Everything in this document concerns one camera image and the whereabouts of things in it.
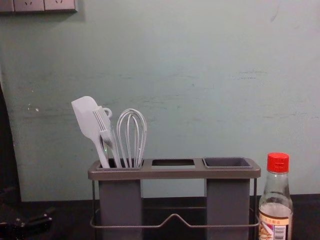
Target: red bottle cap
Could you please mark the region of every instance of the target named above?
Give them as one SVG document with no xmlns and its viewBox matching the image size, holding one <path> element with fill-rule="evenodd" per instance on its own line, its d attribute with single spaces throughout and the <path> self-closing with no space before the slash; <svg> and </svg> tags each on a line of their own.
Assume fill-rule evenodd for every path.
<svg viewBox="0 0 320 240">
<path fill-rule="evenodd" d="M 283 152 L 270 152 L 266 169 L 279 174 L 289 172 L 289 155 Z"/>
</svg>

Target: kitchen utensil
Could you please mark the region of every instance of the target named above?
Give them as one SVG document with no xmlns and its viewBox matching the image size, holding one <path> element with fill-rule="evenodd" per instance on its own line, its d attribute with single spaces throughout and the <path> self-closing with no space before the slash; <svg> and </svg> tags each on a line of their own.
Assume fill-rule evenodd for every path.
<svg viewBox="0 0 320 240">
<path fill-rule="evenodd" d="M 103 168 L 109 168 L 108 159 L 104 153 L 103 141 L 100 136 L 100 126 L 93 111 L 98 107 L 96 101 L 90 96 L 83 96 L 71 102 L 81 132 L 91 139 Z"/>
<path fill-rule="evenodd" d="M 109 108 L 102 108 L 101 106 L 98 106 L 93 111 L 93 114 L 99 124 L 100 136 L 102 137 L 102 140 L 111 149 L 116 167 L 122 168 L 117 145 L 116 145 L 115 135 L 110 122 L 110 117 L 112 116 L 111 110 Z"/>
<path fill-rule="evenodd" d="M 122 123 L 124 119 L 126 120 L 126 129 L 124 130 L 126 151 L 123 146 L 122 141 Z M 133 119 L 134 122 L 134 158 L 132 161 L 131 145 L 130 145 L 130 121 Z M 147 122 L 145 117 L 138 110 L 129 108 L 122 112 L 118 122 L 116 124 L 116 133 L 119 141 L 119 146 L 122 154 L 122 158 L 126 163 L 128 160 L 128 165 L 130 168 L 138 168 L 142 162 L 142 157 L 145 150 L 145 144 L 147 139 Z"/>
</svg>

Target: electrical outlet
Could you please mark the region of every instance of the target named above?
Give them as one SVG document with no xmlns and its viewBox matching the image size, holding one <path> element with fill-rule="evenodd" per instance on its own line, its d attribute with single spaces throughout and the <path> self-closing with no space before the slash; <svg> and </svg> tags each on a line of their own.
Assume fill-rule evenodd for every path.
<svg viewBox="0 0 320 240">
<path fill-rule="evenodd" d="M 12 13 L 14 10 L 14 0 L 0 0 L 0 13 Z"/>
<path fill-rule="evenodd" d="M 42 12 L 45 11 L 44 0 L 14 0 L 16 12 Z"/>
<path fill-rule="evenodd" d="M 46 11 L 77 12 L 77 3 L 77 0 L 44 0 L 44 9 Z"/>
</svg>

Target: fork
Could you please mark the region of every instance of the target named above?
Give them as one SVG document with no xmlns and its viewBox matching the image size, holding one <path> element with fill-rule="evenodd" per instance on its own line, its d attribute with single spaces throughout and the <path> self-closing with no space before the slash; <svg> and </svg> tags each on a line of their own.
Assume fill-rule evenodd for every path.
<svg viewBox="0 0 320 240">
<path fill-rule="evenodd" d="M 112 114 L 110 109 L 106 108 L 106 110 L 109 111 L 109 115 Z M 117 148 L 117 142 L 115 140 L 114 133 L 112 132 L 110 119 L 106 114 L 105 109 L 103 109 L 101 106 L 98 106 L 97 109 L 93 111 L 93 114 L 100 128 L 102 147 L 103 147 L 103 143 L 106 143 L 110 147 L 116 167 L 122 168 L 119 153 L 118 153 L 118 148 Z"/>
</svg>

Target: white whisk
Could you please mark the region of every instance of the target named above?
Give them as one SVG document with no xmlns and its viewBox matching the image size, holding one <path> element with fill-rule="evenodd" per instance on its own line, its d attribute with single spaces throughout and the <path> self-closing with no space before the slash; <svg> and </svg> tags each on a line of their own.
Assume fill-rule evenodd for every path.
<svg viewBox="0 0 320 240">
<path fill-rule="evenodd" d="M 121 127 L 125 118 L 127 118 L 126 128 L 124 130 L 126 151 L 123 146 L 121 136 Z M 130 145 L 131 120 L 133 120 L 134 123 L 134 155 L 132 155 L 132 149 Z M 142 162 L 147 139 L 147 122 L 145 117 L 141 114 L 141 112 L 132 108 L 123 111 L 116 124 L 116 133 L 125 167 L 138 168 Z"/>
</svg>

